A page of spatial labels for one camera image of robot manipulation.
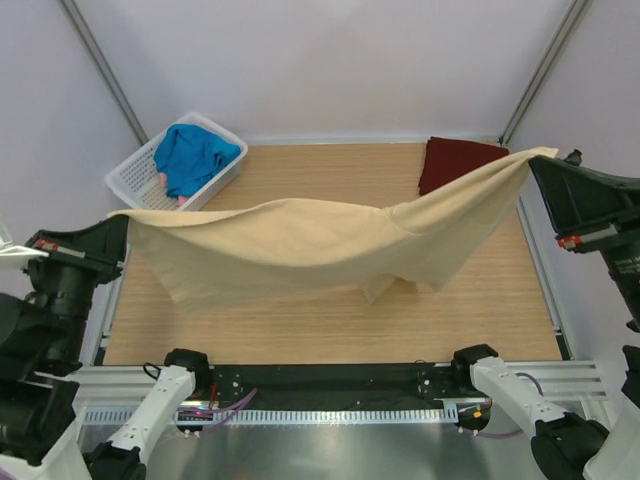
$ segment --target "cable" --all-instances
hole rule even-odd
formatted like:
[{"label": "cable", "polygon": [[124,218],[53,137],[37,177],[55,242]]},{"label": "cable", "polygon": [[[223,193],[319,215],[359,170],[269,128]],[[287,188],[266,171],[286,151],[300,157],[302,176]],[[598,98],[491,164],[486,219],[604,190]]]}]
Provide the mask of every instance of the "cable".
[{"label": "cable", "polygon": [[239,408],[239,407],[243,406],[245,404],[245,402],[249,403],[249,400],[251,400],[253,397],[255,397],[256,393],[258,393],[258,389],[254,388],[245,397],[241,398],[240,400],[238,400],[233,405],[229,405],[228,407],[225,407],[225,408],[218,408],[216,410],[203,410],[201,408],[185,407],[185,408],[181,408],[179,410],[179,413],[194,413],[194,414],[197,414],[199,416],[202,416],[203,418],[213,417],[214,415],[217,415],[219,413],[224,413],[224,412],[228,412],[229,410],[234,410],[236,408]]},{"label": "cable", "polygon": [[[536,389],[538,390],[538,393],[540,395],[544,396],[544,393],[542,391],[542,386],[540,385],[540,382],[538,382],[538,380],[536,380],[536,378],[533,375],[530,375],[530,374],[525,373],[525,372],[518,372],[518,373],[516,373],[516,376],[531,380],[533,382],[533,384],[536,386]],[[506,440],[506,439],[509,439],[509,438],[517,437],[517,436],[522,435],[524,433],[522,431],[522,429],[520,429],[520,428],[518,430],[514,430],[513,432],[507,432],[507,433],[486,433],[486,432],[477,432],[475,430],[470,430],[470,429],[464,428],[464,427],[458,427],[458,432],[459,433],[466,432],[466,433],[472,434],[474,437],[491,438],[491,439],[494,439],[494,440]]]},{"label": "cable", "polygon": [[[153,373],[151,373],[149,371],[149,367],[155,369],[158,373],[156,375],[154,375]],[[142,365],[142,370],[144,371],[144,373],[147,374],[148,377],[151,377],[154,380],[158,380],[158,377],[160,376],[160,372],[162,372],[162,369],[159,366],[154,365],[153,363],[150,363],[150,362],[145,362]]]},{"label": "cable", "polygon": [[5,469],[0,468],[0,480],[17,480],[16,477],[11,475]]},{"label": "cable", "polygon": [[211,398],[209,398],[209,410],[213,410],[213,402],[216,401],[216,397],[218,396],[218,384],[214,383],[211,387]]},{"label": "cable", "polygon": [[249,395],[244,397],[244,399],[242,400],[243,404],[240,405],[231,415],[229,415],[227,418],[225,418],[224,420],[221,420],[220,422],[216,423],[215,425],[213,425],[211,427],[205,427],[203,429],[203,433],[205,433],[205,432],[206,433],[214,432],[214,431],[220,430],[222,427],[224,427],[227,423],[229,423],[231,420],[233,420],[235,417],[237,417],[238,414],[247,407],[247,405],[249,405],[249,403],[251,402],[253,397],[256,396],[256,393],[258,393],[257,389],[254,388],[253,390],[251,390]]},{"label": "cable", "polygon": [[540,382],[538,382],[538,380],[536,380],[536,378],[533,375],[530,375],[530,374],[525,373],[525,372],[518,372],[518,373],[516,373],[516,376],[527,378],[527,379],[531,380],[533,382],[533,384],[536,386],[536,388],[538,389],[538,393],[544,397],[544,392],[542,391],[542,386],[540,385]]}]

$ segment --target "blue cloth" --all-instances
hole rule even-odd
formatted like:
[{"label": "blue cloth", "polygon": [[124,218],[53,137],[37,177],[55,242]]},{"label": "blue cloth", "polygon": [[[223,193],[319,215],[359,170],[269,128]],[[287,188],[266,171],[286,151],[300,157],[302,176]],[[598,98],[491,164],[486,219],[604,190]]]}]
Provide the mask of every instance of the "blue cloth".
[{"label": "blue cloth", "polygon": [[240,147],[197,125],[176,124],[158,145],[153,159],[167,174],[167,196],[189,197],[240,155]]}]

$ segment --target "towel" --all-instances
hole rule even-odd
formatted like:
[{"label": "towel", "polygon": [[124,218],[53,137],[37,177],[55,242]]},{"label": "towel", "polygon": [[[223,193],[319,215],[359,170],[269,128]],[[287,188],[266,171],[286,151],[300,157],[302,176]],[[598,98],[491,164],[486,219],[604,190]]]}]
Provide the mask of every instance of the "towel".
[{"label": "towel", "polygon": [[240,147],[197,125],[169,127],[153,159],[167,175],[167,196],[189,197],[240,155]]},{"label": "towel", "polygon": [[509,155],[509,150],[469,140],[431,137],[418,183],[426,195],[476,168]]},{"label": "towel", "polygon": [[443,288],[514,207],[527,161],[556,154],[512,154],[383,209],[285,199],[247,210],[110,215],[130,218],[129,242],[188,312],[350,284],[373,302],[397,278]]}]

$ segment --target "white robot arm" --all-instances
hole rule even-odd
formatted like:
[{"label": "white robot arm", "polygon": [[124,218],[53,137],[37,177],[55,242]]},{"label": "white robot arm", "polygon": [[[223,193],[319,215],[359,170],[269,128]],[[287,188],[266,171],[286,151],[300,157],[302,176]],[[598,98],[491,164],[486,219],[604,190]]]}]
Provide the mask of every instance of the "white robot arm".
[{"label": "white robot arm", "polygon": [[471,384],[491,397],[531,440],[549,480],[640,480],[640,349],[624,347],[629,364],[620,417],[609,432],[546,400],[486,346],[456,352]]},{"label": "white robot arm", "polygon": [[144,480],[149,456],[180,404],[211,382],[204,354],[174,350],[165,365],[134,415],[88,458],[77,443],[80,425],[76,420],[40,465],[0,455],[0,471],[18,480]]}]

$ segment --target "beige cloth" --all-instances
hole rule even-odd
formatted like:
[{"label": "beige cloth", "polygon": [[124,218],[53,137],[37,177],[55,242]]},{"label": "beige cloth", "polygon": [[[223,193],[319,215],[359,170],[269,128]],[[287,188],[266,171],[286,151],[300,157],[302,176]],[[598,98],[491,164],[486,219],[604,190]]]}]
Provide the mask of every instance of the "beige cloth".
[{"label": "beige cloth", "polygon": [[436,290],[451,280],[513,208],[536,155],[557,150],[509,155],[383,209],[285,199],[247,210],[110,216],[130,217],[129,242],[187,311],[348,284],[373,302],[398,277]]}]

